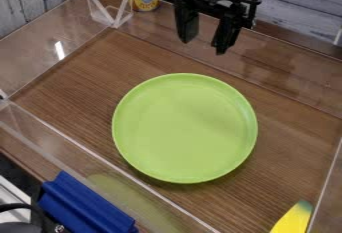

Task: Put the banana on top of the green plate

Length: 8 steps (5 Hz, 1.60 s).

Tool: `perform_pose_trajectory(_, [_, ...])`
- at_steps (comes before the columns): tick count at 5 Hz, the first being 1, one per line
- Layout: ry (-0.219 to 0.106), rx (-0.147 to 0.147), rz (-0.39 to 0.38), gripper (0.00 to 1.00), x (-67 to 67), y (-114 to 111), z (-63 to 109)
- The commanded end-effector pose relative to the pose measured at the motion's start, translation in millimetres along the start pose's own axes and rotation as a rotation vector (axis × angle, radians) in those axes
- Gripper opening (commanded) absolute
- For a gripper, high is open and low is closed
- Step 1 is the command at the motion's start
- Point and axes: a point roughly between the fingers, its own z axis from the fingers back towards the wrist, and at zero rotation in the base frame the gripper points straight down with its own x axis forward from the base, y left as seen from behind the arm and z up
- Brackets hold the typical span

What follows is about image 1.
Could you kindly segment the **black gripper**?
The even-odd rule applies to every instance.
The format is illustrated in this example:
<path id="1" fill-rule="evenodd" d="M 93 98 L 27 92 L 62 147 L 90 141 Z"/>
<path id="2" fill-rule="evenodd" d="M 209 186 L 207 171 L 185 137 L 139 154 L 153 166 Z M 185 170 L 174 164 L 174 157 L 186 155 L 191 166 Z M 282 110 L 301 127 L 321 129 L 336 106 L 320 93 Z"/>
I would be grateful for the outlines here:
<path id="1" fill-rule="evenodd" d="M 242 27 L 252 29 L 257 14 L 257 7 L 262 0 L 194 0 L 199 10 L 213 17 L 225 13 L 219 20 L 211 46 L 218 55 L 224 55 L 236 44 Z M 179 39 L 189 43 L 198 35 L 199 12 L 191 0 L 175 0 L 175 22 Z"/>

